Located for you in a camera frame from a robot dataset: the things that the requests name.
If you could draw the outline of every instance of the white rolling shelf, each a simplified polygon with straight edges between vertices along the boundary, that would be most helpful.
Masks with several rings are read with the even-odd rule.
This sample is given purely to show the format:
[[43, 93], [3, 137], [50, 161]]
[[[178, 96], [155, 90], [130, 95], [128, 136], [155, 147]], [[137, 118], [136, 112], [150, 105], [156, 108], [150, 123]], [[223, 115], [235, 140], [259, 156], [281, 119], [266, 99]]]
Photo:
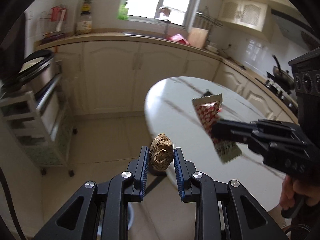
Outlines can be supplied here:
[[[74, 172], [68, 166], [68, 155], [72, 134], [76, 134], [71, 109], [60, 85], [61, 74], [50, 82], [44, 95], [36, 100], [32, 91], [10, 95], [5, 94], [0, 99], [0, 117], [17, 144], [40, 168], [41, 174], [46, 174], [46, 167], [61, 166], [69, 169], [69, 176]], [[48, 132], [41, 119], [44, 109], [54, 93], [57, 93], [59, 110], [52, 130]], [[25, 121], [33, 121], [34, 127], [25, 127]]]

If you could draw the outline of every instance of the wooden cutting board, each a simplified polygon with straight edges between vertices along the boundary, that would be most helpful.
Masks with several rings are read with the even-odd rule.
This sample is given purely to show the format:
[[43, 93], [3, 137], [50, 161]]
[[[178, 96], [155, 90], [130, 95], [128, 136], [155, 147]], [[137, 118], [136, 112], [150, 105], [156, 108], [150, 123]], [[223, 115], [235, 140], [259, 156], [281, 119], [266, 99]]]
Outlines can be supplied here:
[[192, 28], [187, 40], [191, 46], [202, 49], [204, 47], [207, 35], [208, 30]]

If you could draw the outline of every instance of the wooden countertop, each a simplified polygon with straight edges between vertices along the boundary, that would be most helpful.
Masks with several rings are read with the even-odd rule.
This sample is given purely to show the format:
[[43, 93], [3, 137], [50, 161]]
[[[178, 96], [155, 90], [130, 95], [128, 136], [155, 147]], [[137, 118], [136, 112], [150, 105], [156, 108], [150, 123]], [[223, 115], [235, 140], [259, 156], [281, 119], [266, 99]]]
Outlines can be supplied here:
[[178, 49], [185, 49], [194, 53], [198, 53], [207, 57], [214, 58], [216, 60], [219, 60], [220, 62], [230, 66], [234, 70], [238, 71], [242, 75], [244, 75], [246, 78], [248, 78], [251, 82], [253, 82], [255, 85], [257, 85], [259, 88], [261, 88], [266, 94], [268, 94], [289, 116], [290, 118], [295, 122], [298, 123], [297, 117], [291, 112], [290, 109], [288, 109], [285, 104], [276, 97], [269, 89], [267, 89], [263, 84], [261, 84], [259, 81], [256, 80], [256, 78], [263, 83], [266, 81], [265, 78], [260, 76], [259, 74], [255, 73], [253, 70], [246, 67], [246, 70], [240, 68], [235, 63], [217, 55], [214, 53], [211, 53], [209, 51], [205, 51], [202, 49], [197, 49], [192, 46], [183, 45], [181, 43], [163, 40], [163, 39], [157, 39], [157, 38], [149, 38], [144, 36], [129, 36], [124, 35], [123, 33], [119, 32], [103, 32], [103, 33], [89, 33], [89, 34], [82, 34], [82, 35], [76, 35], [76, 36], [70, 36], [66, 37], [60, 40], [56, 40], [53, 42], [49, 42], [43, 45], [40, 45], [36, 47], [36, 50], [40, 49], [47, 49], [55, 46], [70, 44], [70, 43], [78, 43], [78, 42], [89, 42], [89, 41], [135, 41], [135, 42], [146, 42], [146, 43], [153, 43], [158, 45], [164, 45], [164, 46], [170, 46]]

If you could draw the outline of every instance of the round table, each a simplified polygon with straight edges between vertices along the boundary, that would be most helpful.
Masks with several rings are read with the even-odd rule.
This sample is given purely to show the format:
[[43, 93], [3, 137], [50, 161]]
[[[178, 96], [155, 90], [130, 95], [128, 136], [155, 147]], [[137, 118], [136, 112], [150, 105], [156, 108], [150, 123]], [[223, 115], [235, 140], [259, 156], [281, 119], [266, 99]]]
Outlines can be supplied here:
[[[279, 203], [284, 174], [262, 164], [262, 156], [238, 144], [243, 154], [223, 164], [208, 134], [204, 131], [194, 110], [192, 99], [201, 97], [207, 90], [222, 94], [223, 119], [250, 122], [264, 116], [246, 99], [216, 83], [192, 77], [174, 77], [155, 84], [145, 100], [145, 117], [150, 134], [155, 138], [165, 133], [174, 148], [182, 149], [184, 158], [195, 164], [213, 180], [228, 183], [238, 180], [267, 211]], [[176, 185], [173, 162], [166, 170]]]

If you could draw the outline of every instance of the caster wheel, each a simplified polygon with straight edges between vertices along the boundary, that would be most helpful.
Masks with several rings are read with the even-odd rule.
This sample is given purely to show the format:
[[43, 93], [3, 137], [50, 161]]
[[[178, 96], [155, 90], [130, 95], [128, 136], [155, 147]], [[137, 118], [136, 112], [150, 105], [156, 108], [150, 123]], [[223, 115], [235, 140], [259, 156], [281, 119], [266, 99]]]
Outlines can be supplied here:
[[45, 168], [41, 169], [41, 175], [44, 176], [47, 174], [47, 170]]
[[73, 177], [75, 175], [75, 173], [73, 172], [73, 170], [69, 171], [69, 176]]

